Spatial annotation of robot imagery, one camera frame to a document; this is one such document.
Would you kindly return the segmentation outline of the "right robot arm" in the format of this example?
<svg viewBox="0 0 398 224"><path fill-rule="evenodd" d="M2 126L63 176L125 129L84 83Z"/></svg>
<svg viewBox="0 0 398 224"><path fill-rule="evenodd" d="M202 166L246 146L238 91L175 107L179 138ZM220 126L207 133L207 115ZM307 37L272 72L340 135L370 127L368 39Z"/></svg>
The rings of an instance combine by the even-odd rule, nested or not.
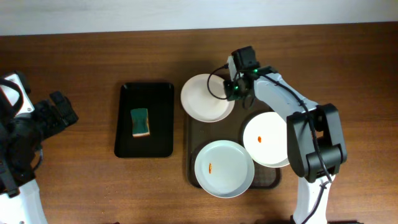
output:
<svg viewBox="0 0 398 224"><path fill-rule="evenodd" d="M252 96L286 122L287 158L298 176L297 206L290 222L326 223L331 184L347 160L337 108L304 97L271 67L238 72L223 85L227 100Z"/></svg>

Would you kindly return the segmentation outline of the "green and yellow sponge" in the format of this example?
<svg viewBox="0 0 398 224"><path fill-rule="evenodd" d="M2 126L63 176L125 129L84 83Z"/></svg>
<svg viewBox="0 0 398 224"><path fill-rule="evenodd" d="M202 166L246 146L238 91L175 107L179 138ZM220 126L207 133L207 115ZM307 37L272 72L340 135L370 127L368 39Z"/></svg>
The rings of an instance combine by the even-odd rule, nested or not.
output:
<svg viewBox="0 0 398 224"><path fill-rule="evenodd" d="M130 111L132 119L132 136L139 138L150 135L149 116L146 108L136 108Z"/></svg>

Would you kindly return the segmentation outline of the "pale blue plate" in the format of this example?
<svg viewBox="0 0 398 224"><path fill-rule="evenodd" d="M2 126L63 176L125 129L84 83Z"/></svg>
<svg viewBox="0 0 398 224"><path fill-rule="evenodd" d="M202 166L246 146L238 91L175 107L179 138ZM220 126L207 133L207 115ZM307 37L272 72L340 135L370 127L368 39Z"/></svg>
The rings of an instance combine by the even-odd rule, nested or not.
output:
<svg viewBox="0 0 398 224"><path fill-rule="evenodd" d="M254 162L244 147L228 141L213 141L195 159L195 177L203 190L218 198L237 197L254 180Z"/></svg>

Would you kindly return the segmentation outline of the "white plate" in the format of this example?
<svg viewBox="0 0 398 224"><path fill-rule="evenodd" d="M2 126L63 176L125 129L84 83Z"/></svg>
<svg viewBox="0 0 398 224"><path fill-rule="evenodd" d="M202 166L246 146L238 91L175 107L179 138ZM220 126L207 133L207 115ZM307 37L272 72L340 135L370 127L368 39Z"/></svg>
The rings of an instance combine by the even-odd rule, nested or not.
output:
<svg viewBox="0 0 398 224"><path fill-rule="evenodd" d="M258 164L280 168L289 165L287 125L275 112L265 112L251 119L243 131L244 148Z"/></svg>
<svg viewBox="0 0 398 224"><path fill-rule="evenodd" d="M185 112L195 120L214 123L225 119L234 102L215 98L207 86L208 73L191 77L182 87L180 101Z"/></svg>

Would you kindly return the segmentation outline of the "white plate top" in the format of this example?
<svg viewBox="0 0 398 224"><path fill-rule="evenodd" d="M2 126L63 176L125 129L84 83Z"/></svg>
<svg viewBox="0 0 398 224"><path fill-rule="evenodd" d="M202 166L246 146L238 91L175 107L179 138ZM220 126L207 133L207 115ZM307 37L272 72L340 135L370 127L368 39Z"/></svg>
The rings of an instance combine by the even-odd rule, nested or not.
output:
<svg viewBox="0 0 398 224"><path fill-rule="evenodd" d="M234 102L215 98L207 86L208 73L191 77L182 87L180 101L185 112L195 120L214 123L225 119Z"/></svg>

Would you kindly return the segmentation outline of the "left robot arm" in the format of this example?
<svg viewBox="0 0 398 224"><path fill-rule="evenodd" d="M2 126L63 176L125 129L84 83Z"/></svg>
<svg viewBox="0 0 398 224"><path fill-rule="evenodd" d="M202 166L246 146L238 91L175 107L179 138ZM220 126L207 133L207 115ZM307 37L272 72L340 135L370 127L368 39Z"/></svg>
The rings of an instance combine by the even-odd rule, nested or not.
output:
<svg viewBox="0 0 398 224"><path fill-rule="evenodd" d="M1 223L47 223L35 171L44 159L42 142L78 121L59 91L1 123Z"/></svg>

